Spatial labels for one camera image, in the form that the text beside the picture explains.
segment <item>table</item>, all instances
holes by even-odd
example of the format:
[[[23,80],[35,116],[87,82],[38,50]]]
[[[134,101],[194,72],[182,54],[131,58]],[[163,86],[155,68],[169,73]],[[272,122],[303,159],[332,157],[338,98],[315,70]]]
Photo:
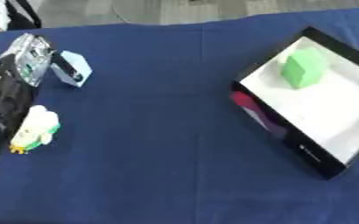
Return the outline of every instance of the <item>table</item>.
[[[47,75],[54,142],[0,158],[0,223],[359,223],[359,158],[324,181],[229,98],[246,65],[307,25],[359,48],[359,9],[191,25],[35,31],[94,68]],[[0,34],[0,53],[20,32]]]

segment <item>cable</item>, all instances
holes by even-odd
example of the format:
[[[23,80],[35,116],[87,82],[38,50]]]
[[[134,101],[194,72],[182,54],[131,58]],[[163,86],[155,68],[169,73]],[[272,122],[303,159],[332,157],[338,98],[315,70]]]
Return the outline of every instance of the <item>cable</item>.
[[[117,8],[116,8],[116,4],[115,4],[115,3],[113,3],[112,9],[113,9],[113,12],[116,14],[116,16],[117,16],[119,19],[121,19],[124,23],[126,23],[126,24],[131,24],[131,22],[130,22],[128,19],[126,19],[126,18],[124,18],[124,17],[121,16],[121,14],[118,12],[118,10],[117,10]]]

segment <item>grey floor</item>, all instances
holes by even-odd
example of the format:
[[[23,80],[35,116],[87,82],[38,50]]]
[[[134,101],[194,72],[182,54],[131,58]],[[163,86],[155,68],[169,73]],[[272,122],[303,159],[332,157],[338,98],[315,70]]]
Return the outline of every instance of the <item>grey floor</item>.
[[[112,24],[124,20],[138,24],[187,24],[265,13],[359,7],[359,0],[29,1],[42,17],[45,27]]]

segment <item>yellow toy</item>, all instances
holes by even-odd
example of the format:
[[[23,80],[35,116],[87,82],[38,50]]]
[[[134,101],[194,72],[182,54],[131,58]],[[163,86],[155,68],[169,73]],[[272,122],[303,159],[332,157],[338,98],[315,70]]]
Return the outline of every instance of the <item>yellow toy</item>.
[[[56,113],[40,105],[31,107],[20,129],[11,140],[11,152],[28,154],[41,144],[49,144],[59,127]]]

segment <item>robotic arm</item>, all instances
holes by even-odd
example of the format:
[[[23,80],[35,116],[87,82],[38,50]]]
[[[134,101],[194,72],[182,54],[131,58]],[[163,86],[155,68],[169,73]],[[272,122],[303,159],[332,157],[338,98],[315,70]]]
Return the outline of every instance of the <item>robotic arm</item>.
[[[72,79],[80,79],[80,74],[40,36],[26,33],[0,56],[0,150],[18,132],[52,63]]]

